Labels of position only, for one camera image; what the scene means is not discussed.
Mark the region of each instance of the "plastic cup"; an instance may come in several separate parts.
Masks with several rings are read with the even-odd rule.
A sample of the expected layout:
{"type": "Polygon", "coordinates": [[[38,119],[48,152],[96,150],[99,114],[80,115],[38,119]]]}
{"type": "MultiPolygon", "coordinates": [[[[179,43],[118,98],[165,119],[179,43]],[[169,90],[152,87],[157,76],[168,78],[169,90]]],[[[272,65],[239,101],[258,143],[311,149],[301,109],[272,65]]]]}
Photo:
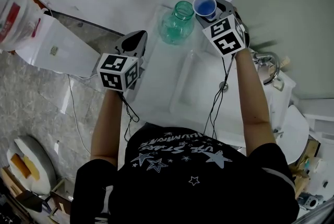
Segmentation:
{"type": "Polygon", "coordinates": [[[193,9],[199,16],[212,19],[216,15],[217,2],[215,0],[194,0],[193,9]]]}

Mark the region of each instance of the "bottle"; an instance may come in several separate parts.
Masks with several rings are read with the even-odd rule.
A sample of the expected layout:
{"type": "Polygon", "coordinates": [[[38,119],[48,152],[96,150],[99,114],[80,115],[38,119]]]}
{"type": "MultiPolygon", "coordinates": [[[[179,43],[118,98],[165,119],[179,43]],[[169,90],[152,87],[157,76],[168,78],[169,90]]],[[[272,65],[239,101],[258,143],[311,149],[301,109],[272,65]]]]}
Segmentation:
{"type": "Polygon", "coordinates": [[[191,3],[178,2],[173,12],[167,12],[158,25],[162,40],[167,44],[182,44],[194,29],[193,15],[194,10],[191,3]]]}

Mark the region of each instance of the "faucet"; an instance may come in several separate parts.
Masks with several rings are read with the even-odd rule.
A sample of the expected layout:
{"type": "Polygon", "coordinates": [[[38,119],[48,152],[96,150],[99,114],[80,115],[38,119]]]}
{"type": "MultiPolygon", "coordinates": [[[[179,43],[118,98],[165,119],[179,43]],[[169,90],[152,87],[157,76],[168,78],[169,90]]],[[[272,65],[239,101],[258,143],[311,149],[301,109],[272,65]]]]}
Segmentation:
{"type": "Polygon", "coordinates": [[[266,53],[253,53],[253,61],[254,63],[258,64],[259,66],[268,65],[269,62],[271,62],[275,66],[275,71],[271,74],[269,78],[263,81],[263,84],[269,85],[273,83],[276,78],[278,77],[278,74],[280,73],[280,59],[274,52],[266,52],[266,53]]]}

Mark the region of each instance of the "marble floor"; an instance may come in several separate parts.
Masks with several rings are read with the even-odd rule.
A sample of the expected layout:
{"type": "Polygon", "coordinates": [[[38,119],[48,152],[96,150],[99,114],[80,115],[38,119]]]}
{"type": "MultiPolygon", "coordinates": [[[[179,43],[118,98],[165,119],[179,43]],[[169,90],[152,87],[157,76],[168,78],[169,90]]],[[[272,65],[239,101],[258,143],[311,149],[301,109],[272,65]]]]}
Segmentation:
{"type": "MultiPolygon", "coordinates": [[[[65,16],[61,23],[99,53],[113,53],[119,38],[109,31],[65,16]]],[[[8,165],[6,152],[19,135],[36,138],[49,155],[58,177],[76,177],[77,170],[89,161],[76,130],[72,99],[83,143],[90,149],[91,136],[105,94],[97,76],[82,80],[75,76],[38,69],[18,55],[0,54],[0,165],[8,165]],[[58,153],[54,150],[58,143],[58,153]]],[[[123,139],[129,117],[123,109],[120,142],[120,168],[124,164],[123,139]]],[[[132,123],[133,134],[143,122],[132,123]]]]}

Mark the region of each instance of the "black t-shirt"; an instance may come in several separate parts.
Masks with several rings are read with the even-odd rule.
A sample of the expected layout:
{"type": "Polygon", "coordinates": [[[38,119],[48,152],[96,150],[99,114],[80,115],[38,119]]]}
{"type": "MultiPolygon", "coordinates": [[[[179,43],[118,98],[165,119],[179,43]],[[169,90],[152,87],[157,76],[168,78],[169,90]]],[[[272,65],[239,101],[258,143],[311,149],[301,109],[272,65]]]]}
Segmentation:
{"type": "Polygon", "coordinates": [[[294,195],[276,144],[245,157],[191,129],[154,128],[129,140],[119,171],[105,160],[78,170],[71,223],[291,223],[294,195]]]}

